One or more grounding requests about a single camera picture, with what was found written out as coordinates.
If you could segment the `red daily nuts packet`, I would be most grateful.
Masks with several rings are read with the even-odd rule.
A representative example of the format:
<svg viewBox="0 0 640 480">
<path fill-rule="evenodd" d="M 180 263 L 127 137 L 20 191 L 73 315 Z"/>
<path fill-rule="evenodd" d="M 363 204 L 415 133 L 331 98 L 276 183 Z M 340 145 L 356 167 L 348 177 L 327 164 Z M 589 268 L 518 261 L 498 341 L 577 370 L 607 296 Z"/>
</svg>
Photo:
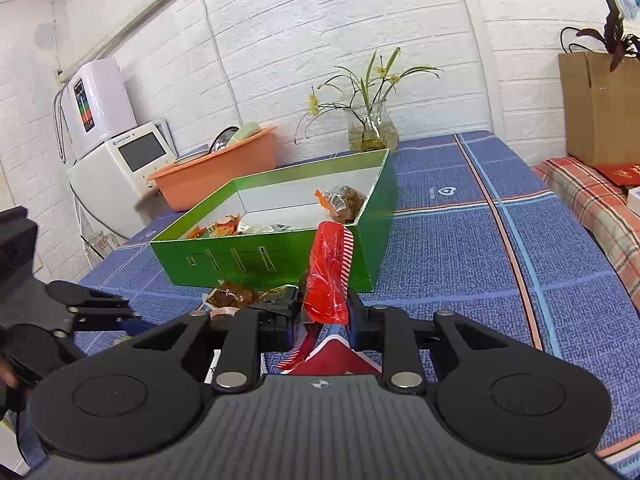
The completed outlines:
<svg viewBox="0 0 640 480">
<path fill-rule="evenodd" d="M 344 325 L 323 325 L 318 339 L 304 362 L 283 368 L 307 336 L 306 328 L 294 330 L 294 349 L 285 353 L 271 352 L 264 356 L 269 374 L 320 375 L 376 375 L 382 372 L 381 357 L 374 351 L 358 352 L 350 348 Z"/>
</svg>

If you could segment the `red striped snack packet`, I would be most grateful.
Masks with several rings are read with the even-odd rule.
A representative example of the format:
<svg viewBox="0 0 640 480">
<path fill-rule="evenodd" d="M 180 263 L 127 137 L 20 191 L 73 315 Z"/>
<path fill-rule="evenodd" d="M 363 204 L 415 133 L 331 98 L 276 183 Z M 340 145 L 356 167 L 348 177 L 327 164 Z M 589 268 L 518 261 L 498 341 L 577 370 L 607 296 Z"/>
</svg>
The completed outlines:
<svg viewBox="0 0 640 480">
<path fill-rule="evenodd" d="M 348 282 L 355 242 L 341 223 L 318 225 L 309 256 L 304 307 L 312 322 L 348 324 Z"/>
</svg>

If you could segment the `brown dried snack packet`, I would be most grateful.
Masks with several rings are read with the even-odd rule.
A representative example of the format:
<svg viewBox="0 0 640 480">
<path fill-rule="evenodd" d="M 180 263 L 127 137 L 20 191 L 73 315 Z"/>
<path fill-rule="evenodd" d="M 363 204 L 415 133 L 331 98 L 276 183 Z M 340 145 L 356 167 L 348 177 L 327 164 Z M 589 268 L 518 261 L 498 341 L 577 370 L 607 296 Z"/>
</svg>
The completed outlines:
<svg viewBox="0 0 640 480">
<path fill-rule="evenodd" d="M 299 314 L 299 290 L 294 285 L 282 285 L 261 292 L 242 284 L 225 281 L 203 296 L 201 309 L 213 315 L 235 315 L 244 308 L 292 316 Z"/>
</svg>

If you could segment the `orange yellow snack packet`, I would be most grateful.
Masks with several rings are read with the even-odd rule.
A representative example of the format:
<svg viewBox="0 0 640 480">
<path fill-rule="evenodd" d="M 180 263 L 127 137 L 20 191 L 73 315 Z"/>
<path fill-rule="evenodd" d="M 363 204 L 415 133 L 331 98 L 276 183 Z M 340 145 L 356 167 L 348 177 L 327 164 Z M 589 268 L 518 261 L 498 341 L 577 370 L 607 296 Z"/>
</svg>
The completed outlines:
<svg viewBox="0 0 640 480">
<path fill-rule="evenodd" d="M 199 240 L 200 238 L 224 237 L 239 233 L 240 216 L 230 214 L 222 220 L 213 222 L 209 226 L 194 226 L 186 233 L 186 240 Z"/>
</svg>

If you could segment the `clear snack bag orange top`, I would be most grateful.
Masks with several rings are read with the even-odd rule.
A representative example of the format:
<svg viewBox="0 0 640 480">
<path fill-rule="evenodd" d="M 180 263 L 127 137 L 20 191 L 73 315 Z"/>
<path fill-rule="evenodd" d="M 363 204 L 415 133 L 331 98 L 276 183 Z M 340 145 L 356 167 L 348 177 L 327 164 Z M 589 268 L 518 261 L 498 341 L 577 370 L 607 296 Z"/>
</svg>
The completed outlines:
<svg viewBox="0 0 640 480">
<path fill-rule="evenodd" d="M 367 197 L 348 185 L 340 185 L 327 191 L 315 190 L 314 196 L 329 217 L 341 224 L 354 222 Z"/>
</svg>

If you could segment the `green cardboard box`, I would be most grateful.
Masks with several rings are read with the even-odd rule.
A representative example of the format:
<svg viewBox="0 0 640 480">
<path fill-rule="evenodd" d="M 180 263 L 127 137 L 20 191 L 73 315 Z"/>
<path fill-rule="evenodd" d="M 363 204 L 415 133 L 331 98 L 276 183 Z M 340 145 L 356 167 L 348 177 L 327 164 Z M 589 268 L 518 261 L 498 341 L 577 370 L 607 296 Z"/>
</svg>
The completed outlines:
<svg viewBox="0 0 640 480">
<path fill-rule="evenodd" d="M 370 292 L 380 274 L 398 200 L 392 155 L 386 150 L 233 179 L 164 229 L 151 247 L 176 285 L 213 287 L 230 281 L 271 288 L 295 283 L 307 269 L 318 225 L 330 218 L 314 191 L 340 185 L 367 197 L 347 227 L 355 241 L 349 285 L 357 292 Z M 247 224 L 282 223 L 293 231 L 184 238 L 194 226 L 209 226 L 230 214 Z"/>
</svg>

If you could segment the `small candy wrappers in box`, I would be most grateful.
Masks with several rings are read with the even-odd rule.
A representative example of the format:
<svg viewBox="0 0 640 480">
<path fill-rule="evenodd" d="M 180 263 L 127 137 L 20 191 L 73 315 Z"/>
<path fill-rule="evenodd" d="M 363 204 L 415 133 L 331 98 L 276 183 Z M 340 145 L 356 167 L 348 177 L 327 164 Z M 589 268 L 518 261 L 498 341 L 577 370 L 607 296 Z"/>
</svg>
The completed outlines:
<svg viewBox="0 0 640 480">
<path fill-rule="evenodd" d="M 258 226 L 258 224 L 247 224 L 240 222 L 238 226 L 238 234 L 272 234 L 293 231 L 292 226 L 282 223 L 268 224 L 268 226 Z"/>
</svg>

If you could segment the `blue patterned tablecloth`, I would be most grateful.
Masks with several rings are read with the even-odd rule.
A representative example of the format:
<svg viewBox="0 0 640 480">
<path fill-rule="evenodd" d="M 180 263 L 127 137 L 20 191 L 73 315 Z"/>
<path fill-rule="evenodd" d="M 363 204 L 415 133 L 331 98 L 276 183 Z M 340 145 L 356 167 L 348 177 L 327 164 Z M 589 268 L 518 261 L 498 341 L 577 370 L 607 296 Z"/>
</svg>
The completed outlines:
<svg viewBox="0 0 640 480">
<path fill-rule="evenodd" d="M 485 131 L 408 141 L 384 158 L 356 226 L 352 270 L 369 304 L 453 310 L 578 365 L 613 416 L 598 456 L 519 465 L 466 448 L 411 399 L 369 378 L 270 375 L 248 408 L 225 408 L 195 443 L 156 463 L 50 460 L 39 479 L 629 479 L 639 472 L 639 318 L 612 266 L 562 200 Z"/>
</svg>

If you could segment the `white appliance with screen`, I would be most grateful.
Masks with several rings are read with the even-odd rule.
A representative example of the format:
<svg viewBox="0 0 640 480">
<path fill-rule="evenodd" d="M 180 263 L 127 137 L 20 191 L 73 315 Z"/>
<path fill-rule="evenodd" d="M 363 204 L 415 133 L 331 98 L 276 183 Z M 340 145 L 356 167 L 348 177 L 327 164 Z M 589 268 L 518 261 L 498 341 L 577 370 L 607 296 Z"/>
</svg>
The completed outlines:
<svg viewBox="0 0 640 480">
<path fill-rule="evenodd" d="M 177 151 L 162 118 L 114 136 L 68 170 L 70 186 L 89 222 L 130 238 L 168 209 L 151 174 Z"/>
</svg>

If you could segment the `orange plastic basin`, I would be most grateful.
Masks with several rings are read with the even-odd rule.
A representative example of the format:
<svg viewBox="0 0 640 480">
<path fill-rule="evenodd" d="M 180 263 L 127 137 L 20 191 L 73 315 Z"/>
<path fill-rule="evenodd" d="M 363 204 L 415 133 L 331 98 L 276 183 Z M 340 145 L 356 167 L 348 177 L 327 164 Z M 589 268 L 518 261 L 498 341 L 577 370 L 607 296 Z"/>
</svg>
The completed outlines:
<svg viewBox="0 0 640 480">
<path fill-rule="evenodd" d="M 171 164 L 146 180 L 157 185 L 172 210 L 189 210 L 235 178 L 276 168 L 275 131 L 275 126 L 262 128 L 230 148 Z"/>
</svg>

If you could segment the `white water purifier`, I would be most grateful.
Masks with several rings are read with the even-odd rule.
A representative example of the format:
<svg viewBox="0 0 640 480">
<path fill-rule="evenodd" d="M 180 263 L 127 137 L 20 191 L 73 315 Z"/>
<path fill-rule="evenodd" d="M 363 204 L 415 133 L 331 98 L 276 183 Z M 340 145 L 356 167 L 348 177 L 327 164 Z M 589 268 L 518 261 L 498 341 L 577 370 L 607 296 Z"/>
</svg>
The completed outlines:
<svg viewBox="0 0 640 480">
<path fill-rule="evenodd" d="M 77 159 L 137 125 L 114 58 L 81 66 L 63 92 L 62 111 Z"/>
</svg>

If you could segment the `glass vase with orchid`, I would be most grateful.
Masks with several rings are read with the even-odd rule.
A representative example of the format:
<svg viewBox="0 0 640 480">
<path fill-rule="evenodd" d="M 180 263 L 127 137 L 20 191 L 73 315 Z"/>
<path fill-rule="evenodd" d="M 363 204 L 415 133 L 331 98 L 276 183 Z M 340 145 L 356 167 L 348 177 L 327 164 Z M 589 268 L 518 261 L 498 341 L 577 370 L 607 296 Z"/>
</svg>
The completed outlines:
<svg viewBox="0 0 640 480">
<path fill-rule="evenodd" d="M 430 64 L 396 68 L 401 48 L 389 55 L 374 51 L 361 73 L 345 65 L 337 65 L 335 73 L 313 86 L 307 98 L 307 110 L 299 119 L 293 143 L 309 138 L 309 129 L 329 114 L 341 113 L 346 118 L 347 143 L 352 152 L 395 151 L 399 133 L 386 110 L 387 101 L 406 79 L 430 75 L 439 78 L 442 70 Z"/>
</svg>

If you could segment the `plaid orange cloth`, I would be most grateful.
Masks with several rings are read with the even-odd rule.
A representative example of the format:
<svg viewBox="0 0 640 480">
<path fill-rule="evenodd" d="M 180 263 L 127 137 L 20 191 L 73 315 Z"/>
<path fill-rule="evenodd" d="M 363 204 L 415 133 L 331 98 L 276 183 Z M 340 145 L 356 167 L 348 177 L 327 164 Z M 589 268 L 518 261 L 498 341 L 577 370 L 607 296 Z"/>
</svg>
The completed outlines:
<svg viewBox="0 0 640 480">
<path fill-rule="evenodd" d="M 592 235 L 639 310 L 639 216 L 626 193 L 574 157 L 547 159 L 534 170 Z"/>
</svg>

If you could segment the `red booklet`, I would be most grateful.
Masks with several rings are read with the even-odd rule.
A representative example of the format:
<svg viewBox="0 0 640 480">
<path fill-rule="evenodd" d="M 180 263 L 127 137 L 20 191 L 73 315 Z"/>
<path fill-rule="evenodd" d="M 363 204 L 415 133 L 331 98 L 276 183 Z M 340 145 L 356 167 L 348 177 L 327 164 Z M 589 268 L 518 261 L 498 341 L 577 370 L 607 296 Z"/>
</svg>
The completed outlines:
<svg viewBox="0 0 640 480">
<path fill-rule="evenodd" d="M 640 165 L 598 165 L 596 169 L 619 188 L 638 188 Z"/>
</svg>

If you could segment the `brown paper bag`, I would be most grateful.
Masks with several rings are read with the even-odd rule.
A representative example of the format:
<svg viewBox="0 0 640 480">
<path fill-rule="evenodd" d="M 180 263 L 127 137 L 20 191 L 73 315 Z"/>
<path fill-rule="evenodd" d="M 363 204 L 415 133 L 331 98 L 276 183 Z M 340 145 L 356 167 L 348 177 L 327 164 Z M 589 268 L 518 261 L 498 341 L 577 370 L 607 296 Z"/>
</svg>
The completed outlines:
<svg viewBox="0 0 640 480">
<path fill-rule="evenodd" d="M 558 55 L 567 153 L 588 166 L 639 161 L 639 37 L 624 29 L 615 0 L 602 29 L 577 29 L 578 40 L 597 41 L 602 52 L 574 42 Z"/>
</svg>

